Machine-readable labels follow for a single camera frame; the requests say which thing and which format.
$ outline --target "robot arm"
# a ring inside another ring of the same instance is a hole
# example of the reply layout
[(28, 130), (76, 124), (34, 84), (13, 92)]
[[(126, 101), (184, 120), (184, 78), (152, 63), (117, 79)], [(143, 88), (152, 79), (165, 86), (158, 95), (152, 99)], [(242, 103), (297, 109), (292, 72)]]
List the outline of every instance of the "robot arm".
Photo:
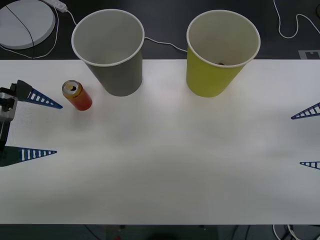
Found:
[(61, 109), (62, 106), (35, 90), (24, 81), (12, 83), (10, 89), (0, 88), (0, 167), (45, 157), (57, 153), (53, 150), (42, 150), (6, 146), (10, 123), (15, 117), (18, 101)]

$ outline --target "can lid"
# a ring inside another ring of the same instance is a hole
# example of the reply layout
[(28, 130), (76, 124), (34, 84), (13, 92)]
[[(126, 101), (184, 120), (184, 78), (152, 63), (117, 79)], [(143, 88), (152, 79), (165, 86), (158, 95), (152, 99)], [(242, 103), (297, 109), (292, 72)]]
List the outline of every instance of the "can lid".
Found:
[(62, 85), (62, 92), (68, 95), (73, 95), (77, 92), (79, 83), (75, 80), (68, 80)]

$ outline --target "yellow paper cup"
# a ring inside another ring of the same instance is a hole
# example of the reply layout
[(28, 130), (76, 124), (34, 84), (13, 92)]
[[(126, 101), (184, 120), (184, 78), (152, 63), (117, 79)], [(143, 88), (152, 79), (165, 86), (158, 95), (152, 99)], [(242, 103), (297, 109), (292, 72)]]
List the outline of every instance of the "yellow paper cup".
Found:
[(197, 16), (188, 27), (186, 40), (186, 83), (196, 95), (207, 98), (225, 90), (260, 49), (255, 25), (227, 10), (212, 10)]

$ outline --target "white cable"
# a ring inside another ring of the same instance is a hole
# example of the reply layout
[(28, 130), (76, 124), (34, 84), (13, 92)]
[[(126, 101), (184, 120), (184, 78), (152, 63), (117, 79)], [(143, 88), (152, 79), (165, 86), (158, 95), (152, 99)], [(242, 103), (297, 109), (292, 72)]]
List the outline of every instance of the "white cable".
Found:
[(273, 0), (273, 4), (274, 4), (274, 7), (275, 7), (275, 10), (276, 10), (276, 13), (278, 14), (278, 18), (279, 18), (279, 28), (278, 28), (278, 32), (279, 34), (281, 35), (281, 37), (285, 38), (285, 39), (292, 39), (294, 38), (298, 31), (299, 31), (299, 22), (298, 22), (298, 16), (301, 16), (301, 17), (304, 17), (306, 19), (309, 20), (309, 22), (312, 24), (312, 26), (314, 26), (314, 28), (317, 30), (317, 32), (320, 34), (320, 31), (318, 30), (318, 28), (315, 26), (315, 24), (305, 15), (302, 15), (302, 14), (297, 14), (295, 16), (295, 20), (296, 20), (296, 31), (295, 31), (295, 34), (293, 36), (284, 36), (282, 33), (281, 33), (281, 30), (280, 30), (280, 27), (281, 27), (281, 19), (280, 19), (280, 14), (278, 12), (278, 9), (277, 9), (277, 5), (276, 5), (276, 0)]
[(47, 54), (42, 55), (42, 56), (36, 56), (36, 57), (34, 57), (33, 59), (40, 59), (40, 58), (43, 58), (43, 57), (47, 56), (49, 53), (51, 53), (51, 51), (52, 51), (52, 50), (55, 48), (55, 46), (56, 46), (57, 39), (58, 39), (58, 30), (59, 30), (59, 15), (58, 15), (57, 9), (56, 9), (55, 7), (54, 7), (54, 10), (55, 10), (55, 14), (56, 14), (57, 21), (56, 21), (55, 40), (54, 40), (53, 47), (51, 48), (50, 51), (47, 52)]
[(51, 51), (55, 48), (56, 43), (57, 43), (57, 38), (58, 38), (59, 16), (58, 16), (58, 12), (57, 12), (57, 10), (56, 10), (55, 7), (54, 7), (54, 10), (55, 10), (56, 17), (57, 17), (55, 40), (54, 40), (53, 47), (51, 48), (51, 50), (50, 50), (47, 54), (42, 55), (42, 56), (36, 56), (36, 57), (32, 58), (31, 56), (27, 56), (27, 55), (24, 55), (24, 54), (19, 53), (19, 52), (16, 52), (16, 51), (12, 51), (12, 50), (10, 50), (10, 49), (6, 49), (6, 48), (4, 48), (4, 47), (1, 46), (1, 45), (0, 45), (0, 48), (2, 48), (3, 50), (6, 50), (6, 51), (8, 51), (8, 52), (12, 52), (12, 53), (14, 53), (14, 54), (18, 54), (18, 55), (24, 56), (24, 57), (26, 57), (26, 58), (28, 58), (28, 59), (40, 59), (40, 58), (43, 58), (43, 57), (47, 56), (47, 55), (48, 55), (49, 53), (51, 53)]
[(6, 48), (4, 48), (4, 47), (1, 46), (1, 45), (0, 45), (0, 48), (2, 48), (3, 50), (6, 50), (6, 51), (8, 51), (8, 52), (12, 52), (12, 53), (14, 53), (14, 54), (18, 54), (18, 55), (24, 56), (24, 57), (26, 57), (26, 58), (28, 58), (28, 59), (32, 59), (32, 57), (30, 57), (30, 56), (24, 55), (24, 54), (19, 53), (19, 52), (16, 52), (16, 51), (12, 51), (12, 50), (10, 50), (10, 49), (6, 49)]
[(298, 238), (298, 237), (295, 235), (295, 232), (291, 230), (290, 225), (287, 225), (287, 227), (288, 227), (289, 233), (292, 235), (292, 237), (293, 237), (295, 240), (301, 240), (300, 238)]
[(76, 23), (76, 21), (75, 21), (75, 19), (74, 19), (74, 16), (72, 15), (72, 13), (71, 12), (69, 12), (68, 10), (65, 10), (68, 14), (70, 14), (71, 15), (71, 17), (72, 17), (72, 20), (73, 20), (73, 22), (74, 22), (74, 25), (76, 25), (77, 26), (77, 23)]
[(181, 49), (181, 48), (177, 47), (176, 45), (173, 45), (173, 44), (170, 43), (170, 42), (156, 41), (156, 40), (153, 40), (152, 38), (147, 37), (147, 36), (145, 36), (144, 39), (148, 39), (148, 40), (150, 40), (150, 41), (152, 41), (152, 42), (154, 42), (154, 43), (156, 43), (156, 44), (170, 45), (170, 46), (174, 47), (175, 49), (178, 49), (178, 50), (180, 50), (180, 51), (182, 51), (182, 52), (185, 52), (185, 53), (188, 52), (187, 50)]
[(278, 240), (281, 240), (281, 238), (278, 236), (278, 234), (276, 233), (276, 229), (275, 229), (275, 225), (273, 224), (272, 225), (272, 229), (273, 229), (273, 233), (275, 235), (275, 237), (278, 239)]

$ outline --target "paper cup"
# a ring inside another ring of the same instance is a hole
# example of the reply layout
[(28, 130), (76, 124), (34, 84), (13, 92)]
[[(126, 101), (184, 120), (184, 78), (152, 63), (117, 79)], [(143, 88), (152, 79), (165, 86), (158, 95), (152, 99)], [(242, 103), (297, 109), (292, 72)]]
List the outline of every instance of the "paper cup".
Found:
[(142, 83), (145, 30), (131, 13), (105, 9), (91, 13), (75, 27), (74, 53), (112, 95), (127, 96)]
[(227, 10), (197, 16), (187, 29), (186, 39), (186, 82), (201, 97), (220, 94), (260, 49), (254, 24)]

